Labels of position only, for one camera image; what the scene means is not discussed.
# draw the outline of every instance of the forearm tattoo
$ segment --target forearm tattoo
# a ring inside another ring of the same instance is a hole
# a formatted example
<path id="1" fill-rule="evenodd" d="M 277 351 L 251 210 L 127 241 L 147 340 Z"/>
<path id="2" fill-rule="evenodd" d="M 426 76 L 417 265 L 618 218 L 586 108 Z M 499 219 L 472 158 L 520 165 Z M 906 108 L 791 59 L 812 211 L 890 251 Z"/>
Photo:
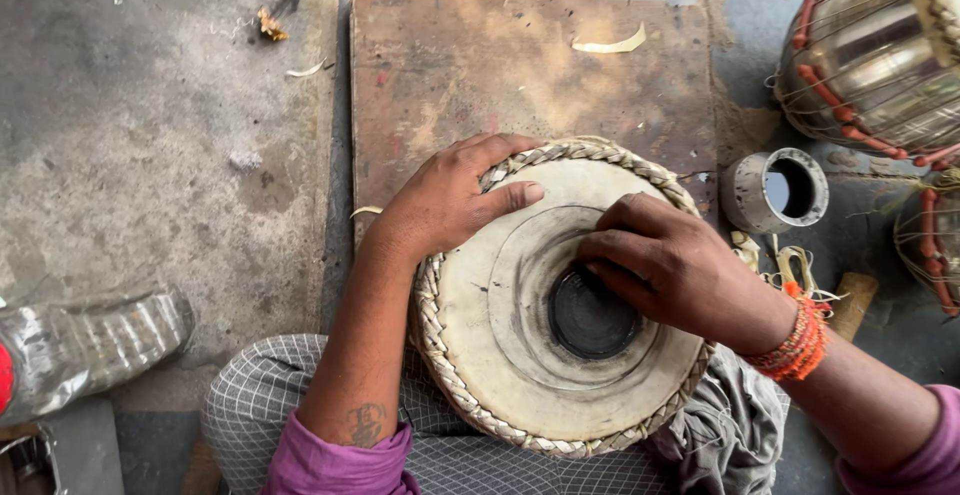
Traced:
<path id="1" fill-rule="evenodd" d="M 363 403 L 351 410 L 347 419 L 355 426 L 350 428 L 350 444 L 360 448 L 371 448 L 377 444 L 383 429 L 381 421 L 386 416 L 387 411 L 380 403 Z"/>

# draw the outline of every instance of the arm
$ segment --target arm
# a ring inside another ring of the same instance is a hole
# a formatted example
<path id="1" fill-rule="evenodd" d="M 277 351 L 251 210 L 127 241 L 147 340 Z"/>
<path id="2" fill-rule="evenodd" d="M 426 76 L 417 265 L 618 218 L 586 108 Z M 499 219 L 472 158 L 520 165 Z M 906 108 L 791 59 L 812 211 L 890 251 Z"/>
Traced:
<path id="1" fill-rule="evenodd" d="M 481 194 L 479 178 L 540 143 L 480 133 L 431 157 L 364 236 L 317 373 L 296 416 L 329 443 L 373 447 L 397 430 L 407 303 L 417 263 L 544 197 L 535 182 Z"/>
<path id="2" fill-rule="evenodd" d="M 705 221 L 648 195 L 627 195 L 584 237 L 578 258 L 645 317 L 765 354 L 790 334 L 797 304 L 761 281 Z M 826 357 L 781 385 L 864 475 L 888 473 L 937 428 L 936 396 L 828 330 Z"/>

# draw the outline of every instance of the purple shirt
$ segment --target purple shirt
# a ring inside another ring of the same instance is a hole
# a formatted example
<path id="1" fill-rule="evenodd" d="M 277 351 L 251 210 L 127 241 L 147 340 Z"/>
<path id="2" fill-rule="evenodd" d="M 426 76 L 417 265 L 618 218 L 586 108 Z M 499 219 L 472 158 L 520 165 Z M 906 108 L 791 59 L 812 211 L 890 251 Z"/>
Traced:
<path id="1" fill-rule="evenodd" d="M 330 444 L 308 431 L 294 409 L 260 495 L 421 495 L 414 476 L 403 470 L 412 447 L 410 426 L 403 423 L 373 448 Z"/>
<path id="2" fill-rule="evenodd" d="M 930 440 L 889 476 L 864 477 L 841 459 L 837 468 L 853 495 L 956 495 L 960 493 L 960 390 L 927 387 L 940 400 L 940 423 Z"/>
<path id="3" fill-rule="evenodd" d="M 852 495 L 956 495 L 960 493 L 960 390 L 928 386 L 940 400 L 940 422 L 926 444 L 889 476 L 865 477 L 842 459 L 837 468 Z M 338 446 L 320 440 L 290 413 L 273 454 L 261 495 L 421 495 L 403 470 L 413 446 L 410 426 L 373 448 Z"/>

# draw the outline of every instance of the hand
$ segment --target hand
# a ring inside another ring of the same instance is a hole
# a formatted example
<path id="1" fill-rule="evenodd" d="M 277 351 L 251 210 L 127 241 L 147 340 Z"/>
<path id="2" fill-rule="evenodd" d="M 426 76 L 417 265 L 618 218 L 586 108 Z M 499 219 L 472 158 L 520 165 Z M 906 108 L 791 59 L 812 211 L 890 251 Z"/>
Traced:
<path id="1" fill-rule="evenodd" d="M 607 209 L 577 259 L 643 317 L 741 355 L 768 353 L 793 330 L 792 298 L 763 282 L 707 222 L 650 195 L 624 195 Z"/>
<path id="2" fill-rule="evenodd" d="M 480 193 L 480 177 L 509 156 L 544 142 L 519 134 L 479 133 L 439 151 L 416 171 L 367 236 L 416 262 L 465 243 L 491 221 L 544 198 L 536 182 Z"/>

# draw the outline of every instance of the gray checkered cloth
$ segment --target gray checkered cloth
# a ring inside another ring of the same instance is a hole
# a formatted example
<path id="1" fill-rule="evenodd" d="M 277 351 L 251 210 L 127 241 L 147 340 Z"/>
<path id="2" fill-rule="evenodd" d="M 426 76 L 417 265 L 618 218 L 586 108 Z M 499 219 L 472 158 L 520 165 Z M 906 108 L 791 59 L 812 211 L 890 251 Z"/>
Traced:
<path id="1" fill-rule="evenodd" d="M 326 344 L 325 335 L 310 333 L 258 341 L 211 384 L 201 415 L 203 435 L 233 493 L 254 494 L 266 483 L 283 425 L 304 399 Z M 676 485 L 675 467 L 642 445 L 561 459 L 480 434 L 457 416 L 409 349 L 398 412 L 413 428 L 406 467 L 423 493 L 655 495 L 673 493 Z"/>

